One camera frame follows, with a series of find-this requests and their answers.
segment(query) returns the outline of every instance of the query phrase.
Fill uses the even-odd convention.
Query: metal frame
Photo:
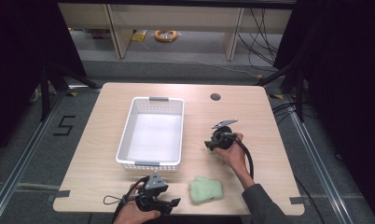
[[[13,195],[14,190],[16,189],[21,177],[23,176],[25,170],[27,169],[32,157],[34,156],[38,145],[40,144],[50,122],[52,121],[54,112],[56,111],[58,105],[62,101],[65,95],[65,91],[60,91],[56,94],[48,115],[40,121],[38,127],[35,130],[33,137],[28,143],[25,150],[22,152],[19,161],[15,165],[12,173],[10,174],[7,181],[4,183],[3,187],[0,190],[0,217],[3,214],[10,198]]]
[[[286,96],[285,100],[287,103],[292,103],[289,96]],[[330,204],[335,211],[336,217],[338,218],[340,223],[354,223],[344,200],[339,194],[339,190],[337,189],[329,172],[327,171],[327,168],[322,161],[321,155],[316,149],[315,144],[313,143],[313,140],[311,139],[310,134],[307,131],[306,126],[304,125],[304,122],[300,122],[300,119],[298,115],[296,115],[296,113],[292,113],[291,116],[301,137],[301,140],[303,141],[303,144],[307,150],[307,153],[309,154],[313,168],[318,174],[322,187],[324,188],[325,193],[330,200]]]

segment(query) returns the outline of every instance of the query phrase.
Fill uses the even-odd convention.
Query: gray floor
[[[106,81],[161,81],[252,85],[257,82],[258,75],[266,77],[271,74],[271,72],[250,66],[248,52],[241,41],[237,44],[234,60],[227,62],[222,34],[217,33],[181,32],[174,42],[159,43],[154,40],[153,32],[149,31],[144,45],[133,42],[126,58],[122,60],[115,58],[110,39],[94,40],[90,34],[81,31],[74,31],[71,35],[76,42],[76,48],[89,78],[100,84]],[[246,41],[249,38],[251,38],[249,35],[243,35],[243,39]],[[269,35],[269,40],[275,47],[278,46],[280,39],[279,35]],[[267,54],[270,58],[265,49],[257,48],[257,50]],[[269,67],[268,63],[255,56],[251,57],[251,63],[259,68],[274,70]],[[178,73],[173,77],[170,75],[172,74],[170,70],[178,71]],[[266,86],[266,91],[269,94],[279,93],[278,86],[281,82],[282,79],[278,78]],[[98,92],[90,91],[79,92],[75,97],[64,97],[21,178],[20,184],[1,216],[0,223],[111,222],[112,214],[57,213],[52,209],[52,200],[49,197],[55,194],[63,181],[98,94]],[[285,101],[270,99],[270,102],[274,107]],[[279,122],[280,134],[294,174],[313,197],[325,222],[339,223],[291,116],[281,114],[283,112],[285,110],[276,115],[276,120]],[[375,223],[375,217],[351,179],[348,170],[341,160],[335,158],[336,149],[309,104],[304,105],[304,113],[305,125],[354,223]],[[40,115],[41,102],[39,100],[27,107],[21,117],[21,123],[9,139],[8,144],[0,149],[0,187],[7,181],[20,154],[35,132]],[[58,128],[58,125],[62,117],[68,115],[76,116],[74,119],[66,121],[67,124],[74,125],[71,134],[54,136],[55,133],[65,132],[64,129]],[[304,198],[307,198],[302,188],[300,188],[300,192]],[[302,216],[289,217],[290,222],[321,223],[312,204],[306,204],[305,209]],[[243,217],[243,222],[247,223],[248,219]]]

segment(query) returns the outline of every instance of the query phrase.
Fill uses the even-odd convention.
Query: cable
[[[310,202],[312,203],[312,205],[313,205],[313,207],[314,207],[316,213],[318,214],[319,218],[321,219],[321,223],[325,224],[324,218],[322,217],[321,213],[319,212],[319,209],[318,209],[318,207],[316,206],[316,203],[315,203],[315,201],[313,200],[312,196],[310,195],[309,191],[306,190],[306,189],[304,188],[303,184],[301,184],[301,182],[300,182],[300,180],[298,179],[297,176],[295,176],[295,175],[293,175],[293,176],[295,177],[296,181],[299,183],[299,185],[301,186],[301,188],[304,190],[304,192],[305,192],[305,193],[307,194],[307,196],[309,197]]]
[[[92,213],[90,213],[90,215],[89,215],[88,224],[91,224],[91,220],[92,220]]]
[[[312,118],[312,119],[318,119],[318,117],[314,117],[314,116],[308,115],[308,114],[306,114],[306,113],[303,113],[303,115],[305,115],[305,116],[307,116],[307,117],[309,117],[309,118]]]
[[[285,108],[285,107],[289,107],[289,106],[292,106],[292,105],[295,105],[296,103],[286,103],[286,104],[282,104],[282,105],[277,105],[276,107],[274,107],[272,109],[272,113],[275,114],[276,112],[279,111],[280,108]]]
[[[150,50],[150,51],[153,51],[153,50],[150,49],[148,46],[146,46],[142,41],[139,41],[139,42],[140,42],[140,43],[142,44],[142,46],[144,46],[146,49],[148,49],[148,50]],[[156,56],[156,55],[155,55],[155,57],[158,58],[158,59],[161,59],[161,60],[166,60],[166,61],[171,61],[171,62],[177,62],[177,63],[196,63],[196,64],[203,64],[203,65],[207,65],[207,66],[219,67],[219,68],[223,68],[223,69],[225,69],[225,70],[231,71],[231,72],[246,73],[246,74],[248,74],[248,75],[250,75],[250,76],[252,76],[252,77],[256,77],[256,78],[258,78],[257,75],[254,75],[254,74],[249,73],[249,72],[247,72],[247,71],[236,70],[236,69],[230,69],[230,68],[224,67],[224,66],[222,66],[222,65],[208,64],[208,63],[199,63],[199,62],[179,61],[179,60],[175,60],[175,59],[161,58],[161,57]]]
[[[249,163],[249,174],[252,177],[252,179],[254,179],[254,163],[252,161],[252,156],[248,148],[243,144],[243,141],[239,137],[237,136],[236,137],[226,136],[226,137],[236,142],[243,149],[243,152],[245,152],[246,158],[248,159],[248,163]]]
[[[258,42],[257,42],[257,43],[258,43],[263,49],[266,49],[266,50],[269,51],[269,54],[270,54],[270,56],[271,56],[271,58],[272,58],[272,63],[271,63],[271,64],[273,64],[273,62],[274,62],[274,60],[275,60],[275,56],[274,56],[273,53],[276,52],[276,50],[278,50],[278,49],[277,49],[276,47],[274,47],[272,44],[270,44],[269,39],[267,38],[266,23],[265,23],[265,20],[264,20],[264,15],[265,15],[266,10],[265,10],[264,8],[262,8],[262,9],[261,9],[261,12],[262,12],[262,16],[261,16],[261,22],[260,22],[260,25],[259,25],[259,23],[257,22],[257,19],[256,19],[255,15],[254,15],[254,11],[253,11],[253,9],[251,8],[251,14],[252,14],[252,17],[253,17],[253,19],[254,19],[254,21],[255,21],[255,24],[257,25],[257,35],[256,35],[255,38],[253,38],[252,35],[251,35],[251,37],[254,39],[254,43],[255,43],[255,42],[257,42],[257,36],[258,36],[259,34],[262,36],[263,40],[264,40],[265,43],[267,44],[267,47],[262,46],[262,45],[259,44]]]
[[[281,118],[281,120],[279,120],[279,121],[277,122],[277,125],[280,124],[284,119],[286,119],[286,117],[288,117],[289,115],[291,115],[291,114],[293,114],[293,113],[295,113],[295,112],[296,112],[296,110],[285,112],[287,115],[285,115],[283,118]]]
[[[295,112],[295,111],[290,111],[290,110],[289,110],[289,111],[285,111],[285,112],[283,112],[283,113],[280,113],[280,114],[274,115],[274,117],[277,118],[277,117],[280,117],[281,115],[284,115],[284,114],[288,114],[288,115],[289,115],[289,114],[291,114],[291,113],[293,113],[293,112]]]
[[[254,45],[254,43],[255,43],[255,41],[254,41],[251,45],[248,45],[248,44],[243,40],[243,38],[241,37],[240,34],[238,34],[238,37],[241,39],[241,41],[243,42],[243,44],[245,45],[245,47],[249,50],[249,52],[253,52],[253,53],[255,53],[257,57],[261,58],[261,59],[262,59],[263,61],[265,61],[266,63],[269,63],[269,64],[272,65],[272,61],[271,61],[270,59],[266,58],[263,54],[257,52],[256,50],[254,50],[254,49],[252,48],[253,45]]]
[[[103,203],[106,204],[106,205],[109,205],[109,204],[114,204],[114,203],[119,203],[120,201],[122,201],[123,203],[126,203],[127,202],[127,198],[130,196],[130,194],[132,193],[132,191],[141,183],[141,182],[145,182],[147,181],[148,179],[150,178],[149,175],[145,176],[145,177],[142,177],[141,179],[139,179],[137,182],[135,182],[135,184],[133,184],[129,191],[123,195],[123,197],[120,199],[120,198],[117,198],[115,196],[111,196],[111,195],[106,195],[104,197],[104,200],[103,200]],[[113,199],[117,199],[115,202],[112,202],[112,203],[106,203],[105,200],[106,198],[113,198]]]

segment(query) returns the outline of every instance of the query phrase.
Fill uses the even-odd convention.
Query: sleeve
[[[252,214],[254,224],[289,223],[284,212],[261,185],[255,184],[246,189],[243,200]]]

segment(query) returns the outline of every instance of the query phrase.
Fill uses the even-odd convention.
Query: hand
[[[137,191],[141,187],[142,186],[138,186],[134,191]],[[160,215],[161,213],[157,210],[143,212],[139,210],[135,201],[129,201],[118,213],[114,224],[141,224],[150,219],[158,218]]]
[[[235,134],[237,135],[237,139],[243,141],[242,133]],[[222,149],[220,147],[216,147],[214,151],[222,158],[222,162],[231,167],[231,169],[234,172],[246,170],[245,153],[236,142],[233,142],[229,149]]]
[[[242,133],[235,133],[237,135],[237,141],[243,141]],[[216,147],[214,151],[222,158],[222,162],[227,164],[240,179],[241,184],[244,189],[247,189],[255,184],[254,180],[251,178],[245,165],[245,152],[238,145],[238,143],[233,142],[230,148],[222,149]]]

